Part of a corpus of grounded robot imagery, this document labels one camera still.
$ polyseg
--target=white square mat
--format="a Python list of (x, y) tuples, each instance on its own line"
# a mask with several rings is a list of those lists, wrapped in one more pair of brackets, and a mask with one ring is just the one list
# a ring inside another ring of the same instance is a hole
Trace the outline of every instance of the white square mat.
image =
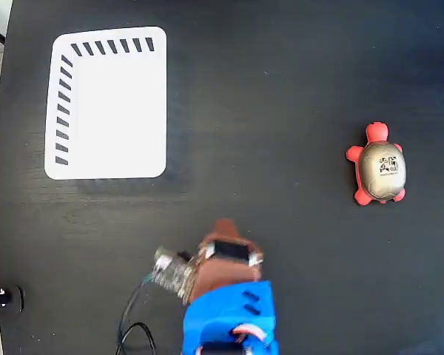
[(159, 27), (70, 33), (55, 40), (44, 151), (50, 178), (163, 173), (166, 45)]

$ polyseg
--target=toy turtle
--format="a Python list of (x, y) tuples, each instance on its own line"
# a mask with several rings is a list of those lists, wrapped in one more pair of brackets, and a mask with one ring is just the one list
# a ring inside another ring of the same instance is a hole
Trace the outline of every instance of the toy turtle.
[(346, 157), (355, 163), (358, 190), (355, 200), (368, 205), (371, 200), (398, 202), (405, 197), (406, 164), (399, 144), (389, 143), (388, 127), (382, 122), (369, 124), (365, 147), (351, 146)]

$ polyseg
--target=table surface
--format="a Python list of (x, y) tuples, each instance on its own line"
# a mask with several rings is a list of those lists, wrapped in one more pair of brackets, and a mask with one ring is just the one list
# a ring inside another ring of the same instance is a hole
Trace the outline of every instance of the table surface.
[[(1, 312), (6, 354), (113, 354), (155, 249), (195, 250), (218, 217), (266, 252), (283, 354), (398, 354), (444, 336), (444, 1), (340, 3), (13, 2), (0, 84), (0, 285), (24, 288), (26, 308)], [(49, 179), (53, 41), (143, 26), (167, 34), (166, 172)], [(403, 145), (406, 198), (360, 207), (345, 151), (375, 120)], [(177, 354), (183, 315), (150, 286), (133, 318), (161, 354)]]

